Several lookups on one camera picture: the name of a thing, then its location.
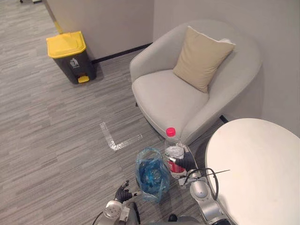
baseboard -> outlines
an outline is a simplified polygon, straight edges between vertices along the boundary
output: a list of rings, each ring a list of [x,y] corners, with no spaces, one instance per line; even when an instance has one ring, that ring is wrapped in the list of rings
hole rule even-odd
[[[220,116],[220,120],[222,120],[223,123],[228,123],[228,120],[223,115]]]
[[[141,46],[138,46],[136,48],[128,49],[128,50],[125,50],[125,51],[122,51],[122,52],[119,52],[119,53],[115,53],[115,54],[112,54],[112,55],[102,57],[100,59],[92,60],[91,62],[92,62],[92,64],[95,64],[95,63],[99,63],[99,62],[102,62],[102,61],[105,61],[105,60],[110,60],[110,59],[118,57],[118,56],[122,56],[122,55],[125,55],[125,54],[128,54],[128,53],[132,53],[132,52],[147,48],[151,44],[152,43],[141,45]]]

chair cushion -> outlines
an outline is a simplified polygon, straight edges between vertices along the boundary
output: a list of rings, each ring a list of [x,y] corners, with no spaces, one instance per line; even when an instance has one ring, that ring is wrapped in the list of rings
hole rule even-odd
[[[187,122],[209,99],[172,70],[143,75],[134,81],[132,90],[146,119],[164,137],[168,127],[176,128],[180,137]]]
[[[234,49],[234,44],[228,39],[216,41],[190,26],[174,73],[204,93],[208,92],[212,77],[218,66]]]

floor tape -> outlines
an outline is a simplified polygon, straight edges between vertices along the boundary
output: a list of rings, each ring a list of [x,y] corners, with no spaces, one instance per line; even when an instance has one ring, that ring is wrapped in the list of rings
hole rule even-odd
[[[105,122],[102,122],[100,123],[100,127],[101,127],[101,130],[102,130],[102,133],[104,134],[104,137],[107,141],[107,144],[108,146],[111,148],[111,150],[113,151],[117,151],[117,150],[120,150],[122,148],[125,148],[139,140],[141,140],[143,138],[142,135],[136,135],[134,137],[131,137],[123,142],[120,142],[119,144],[116,144],[113,140],[113,137],[111,136],[111,134],[109,133],[109,130],[105,124]]]

round table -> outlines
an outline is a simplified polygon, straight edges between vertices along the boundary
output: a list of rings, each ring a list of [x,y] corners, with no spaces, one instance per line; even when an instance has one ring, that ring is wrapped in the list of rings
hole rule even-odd
[[[296,135],[265,120],[233,120],[211,137],[205,160],[215,172],[230,170],[217,174],[218,200],[236,224],[300,224]]]

white armchair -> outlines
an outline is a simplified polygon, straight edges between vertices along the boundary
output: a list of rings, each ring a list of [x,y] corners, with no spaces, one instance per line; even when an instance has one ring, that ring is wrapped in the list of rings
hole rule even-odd
[[[203,93],[173,73],[187,26],[215,40],[236,44]],[[258,47],[224,22],[191,21],[169,31],[130,63],[132,90],[148,122],[163,136],[168,127],[189,145],[222,114],[224,108],[254,79],[261,66]]]

